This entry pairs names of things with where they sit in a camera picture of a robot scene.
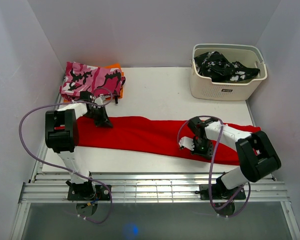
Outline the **red trousers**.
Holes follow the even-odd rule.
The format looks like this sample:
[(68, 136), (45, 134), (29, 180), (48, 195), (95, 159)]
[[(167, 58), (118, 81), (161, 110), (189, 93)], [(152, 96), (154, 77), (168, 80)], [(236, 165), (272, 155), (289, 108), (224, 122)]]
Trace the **red trousers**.
[(126, 150), (184, 158), (200, 162), (209, 159), (180, 149), (178, 133), (192, 138), (192, 131), (183, 120), (150, 120), (142, 116), (111, 117), (112, 127), (96, 126), (85, 116), (77, 120), (79, 146)]

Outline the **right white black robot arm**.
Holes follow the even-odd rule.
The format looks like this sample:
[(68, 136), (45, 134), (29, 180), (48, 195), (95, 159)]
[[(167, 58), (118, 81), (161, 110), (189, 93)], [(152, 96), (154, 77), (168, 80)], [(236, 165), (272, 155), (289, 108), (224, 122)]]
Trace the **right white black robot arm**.
[(214, 184), (208, 183), (205, 193), (210, 198), (229, 199), (243, 185), (256, 183), (282, 166), (270, 139), (262, 130), (239, 130), (215, 117), (206, 120), (193, 117), (187, 122), (187, 127), (194, 136), (182, 137), (178, 141), (180, 148), (210, 160), (211, 164), (214, 164), (221, 145), (235, 151), (238, 157), (238, 167), (219, 176)]

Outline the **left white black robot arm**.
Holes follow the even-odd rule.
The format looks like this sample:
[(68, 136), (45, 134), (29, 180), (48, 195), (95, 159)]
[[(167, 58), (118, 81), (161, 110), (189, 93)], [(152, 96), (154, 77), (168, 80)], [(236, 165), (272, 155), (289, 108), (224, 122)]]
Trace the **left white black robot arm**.
[(106, 96), (102, 93), (94, 96), (89, 91), (79, 94), (79, 101), (71, 102), (57, 110), (45, 113), (45, 144), (63, 161), (69, 169), (70, 180), (66, 184), (70, 192), (80, 200), (96, 200), (99, 194), (90, 180), (92, 174), (86, 161), (82, 159), (76, 147), (79, 145), (79, 127), (77, 120), (87, 117), (95, 127), (112, 128), (105, 107)]

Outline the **black white floral trousers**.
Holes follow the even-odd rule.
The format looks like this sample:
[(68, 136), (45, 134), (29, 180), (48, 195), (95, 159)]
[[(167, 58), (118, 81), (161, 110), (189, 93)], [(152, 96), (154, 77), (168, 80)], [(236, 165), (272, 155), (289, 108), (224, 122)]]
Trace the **black white floral trousers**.
[(230, 62), (218, 51), (202, 53), (194, 57), (195, 68), (202, 77), (211, 78), (212, 82), (242, 82), (254, 79), (260, 73), (256, 67), (246, 67), (239, 61)]

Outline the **cream perforated plastic basket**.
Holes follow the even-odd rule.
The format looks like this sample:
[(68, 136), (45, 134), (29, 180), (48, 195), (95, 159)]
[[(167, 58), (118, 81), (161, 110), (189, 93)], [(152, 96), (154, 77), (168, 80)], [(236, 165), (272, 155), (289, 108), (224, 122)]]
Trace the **cream perforated plastic basket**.
[(260, 50), (251, 45), (197, 44), (191, 69), (191, 94), (204, 100), (245, 101), (268, 77)]

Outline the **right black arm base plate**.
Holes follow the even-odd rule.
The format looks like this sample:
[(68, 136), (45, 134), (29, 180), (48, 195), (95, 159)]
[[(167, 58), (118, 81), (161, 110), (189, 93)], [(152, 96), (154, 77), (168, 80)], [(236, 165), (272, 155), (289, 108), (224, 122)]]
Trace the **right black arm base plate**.
[[(194, 192), (197, 195), (200, 195), (201, 200), (209, 200), (209, 185), (208, 184), (200, 184), (199, 189)], [(232, 196), (234, 200), (245, 200), (246, 193), (244, 189), (240, 189), (240, 187), (235, 187), (233, 189), (226, 190), (218, 190), (214, 184), (211, 187), (211, 196), (213, 200), (228, 200)]]

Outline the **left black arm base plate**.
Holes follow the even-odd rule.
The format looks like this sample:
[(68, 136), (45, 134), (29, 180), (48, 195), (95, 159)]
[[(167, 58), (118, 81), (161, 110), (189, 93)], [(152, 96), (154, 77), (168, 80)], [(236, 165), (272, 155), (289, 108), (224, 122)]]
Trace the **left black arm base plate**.
[(69, 187), (67, 200), (68, 201), (109, 201), (110, 200), (110, 193), (103, 185), (95, 185), (95, 194), (93, 197), (82, 197), (81, 195), (75, 193), (72, 187)]

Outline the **aluminium rail frame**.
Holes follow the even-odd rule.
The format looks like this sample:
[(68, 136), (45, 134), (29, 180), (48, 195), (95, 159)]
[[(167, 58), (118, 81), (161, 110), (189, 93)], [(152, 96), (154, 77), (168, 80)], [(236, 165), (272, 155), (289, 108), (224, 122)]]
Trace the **aluminium rail frame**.
[(69, 174), (43, 166), (21, 191), (13, 240), (300, 240), (290, 193), (268, 175), (246, 186), (240, 214), (217, 215), (195, 191), (208, 182), (209, 164), (178, 157), (79, 147), (93, 176), (111, 185), (92, 222), (67, 200)]

